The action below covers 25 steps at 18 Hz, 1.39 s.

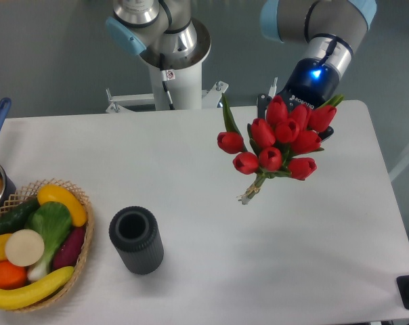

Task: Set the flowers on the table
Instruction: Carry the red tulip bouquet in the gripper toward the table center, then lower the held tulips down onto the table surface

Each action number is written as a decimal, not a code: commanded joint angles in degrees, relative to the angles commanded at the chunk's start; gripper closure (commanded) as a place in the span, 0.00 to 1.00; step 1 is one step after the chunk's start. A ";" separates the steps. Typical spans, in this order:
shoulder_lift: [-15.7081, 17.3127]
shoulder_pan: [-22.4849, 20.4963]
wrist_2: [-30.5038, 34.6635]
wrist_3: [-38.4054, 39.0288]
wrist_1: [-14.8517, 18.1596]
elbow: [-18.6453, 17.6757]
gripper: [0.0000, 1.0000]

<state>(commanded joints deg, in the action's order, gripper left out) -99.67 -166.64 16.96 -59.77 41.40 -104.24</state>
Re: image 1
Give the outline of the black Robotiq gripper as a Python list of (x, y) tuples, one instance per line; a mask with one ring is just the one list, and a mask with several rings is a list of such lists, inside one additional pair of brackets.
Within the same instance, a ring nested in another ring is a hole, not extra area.
[[(332, 97), (339, 84), (339, 75), (333, 68), (319, 63), (318, 60), (305, 58), (295, 66), (286, 85), (278, 93), (289, 110), (298, 104), (316, 109)], [(257, 118), (265, 119), (271, 100), (272, 97), (265, 93), (257, 96)], [(318, 135), (322, 141), (326, 141), (333, 134), (334, 129), (328, 126)]]

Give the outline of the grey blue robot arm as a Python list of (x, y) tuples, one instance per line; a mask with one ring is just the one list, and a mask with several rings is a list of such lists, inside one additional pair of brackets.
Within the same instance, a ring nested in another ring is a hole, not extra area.
[[(267, 1), (260, 26), (267, 39), (306, 42), (307, 50), (282, 89), (257, 98), (257, 114), (275, 95), (289, 109), (329, 104), (376, 14), (374, 1)], [(109, 113), (152, 104), (157, 110), (216, 108), (228, 85), (202, 88), (202, 63), (211, 49), (207, 28), (191, 15), (189, 1), (115, 1), (106, 20), (111, 39), (147, 65), (152, 93), (108, 96)]]

